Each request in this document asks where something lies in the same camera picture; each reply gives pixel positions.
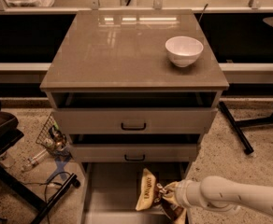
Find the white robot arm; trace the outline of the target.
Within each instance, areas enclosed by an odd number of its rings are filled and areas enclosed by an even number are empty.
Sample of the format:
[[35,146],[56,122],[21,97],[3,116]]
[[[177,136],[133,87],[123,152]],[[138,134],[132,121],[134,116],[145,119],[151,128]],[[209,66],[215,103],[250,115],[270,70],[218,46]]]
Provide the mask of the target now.
[[175,187],[175,199],[180,206],[235,213],[239,206],[273,217],[273,187],[233,182],[219,176],[208,176],[201,182],[182,180]]

